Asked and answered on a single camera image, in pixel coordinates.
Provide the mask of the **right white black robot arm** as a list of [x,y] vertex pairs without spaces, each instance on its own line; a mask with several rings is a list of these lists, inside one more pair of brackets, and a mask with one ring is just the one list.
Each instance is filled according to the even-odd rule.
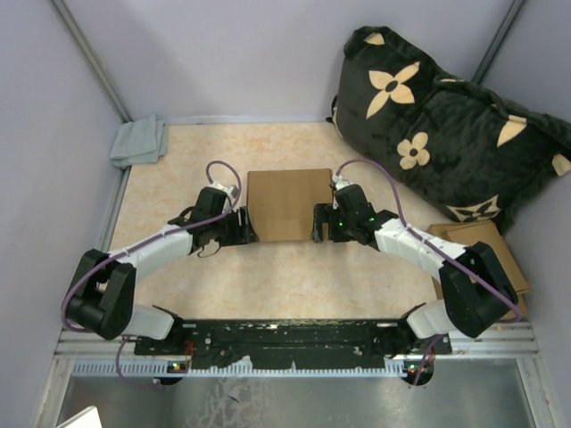
[[403,318],[397,340],[408,353],[421,351],[436,335],[458,331],[476,338],[509,312],[521,315],[517,294],[490,245],[452,243],[390,210],[376,211],[359,185],[336,188],[332,202],[315,205],[312,239],[357,242],[407,260],[440,284],[440,299]]

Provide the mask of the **brown cardboard box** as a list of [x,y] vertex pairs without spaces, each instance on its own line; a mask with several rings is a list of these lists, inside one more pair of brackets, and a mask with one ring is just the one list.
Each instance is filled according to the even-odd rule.
[[246,205],[259,241],[309,241],[314,206],[333,200],[331,177],[330,169],[250,171]]

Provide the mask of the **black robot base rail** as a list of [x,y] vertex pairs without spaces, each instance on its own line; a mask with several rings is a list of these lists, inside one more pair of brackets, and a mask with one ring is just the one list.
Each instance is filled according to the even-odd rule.
[[422,355],[397,319],[176,319],[163,340],[142,337],[138,356],[189,358],[193,369],[225,368],[248,357],[255,369],[382,368],[398,355]]

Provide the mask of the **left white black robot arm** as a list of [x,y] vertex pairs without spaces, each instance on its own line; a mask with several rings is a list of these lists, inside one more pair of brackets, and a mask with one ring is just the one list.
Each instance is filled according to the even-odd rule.
[[255,242],[247,208],[236,206],[239,196],[235,185],[208,185],[193,206],[156,235],[118,251],[85,252],[62,303],[66,328],[95,333],[107,341],[121,336],[150,338],[165,353],[180,351],[186,334],[175,326],[177,316],[137,305],[136,286],[170,262],[200,254],[210,243],[222,248]]

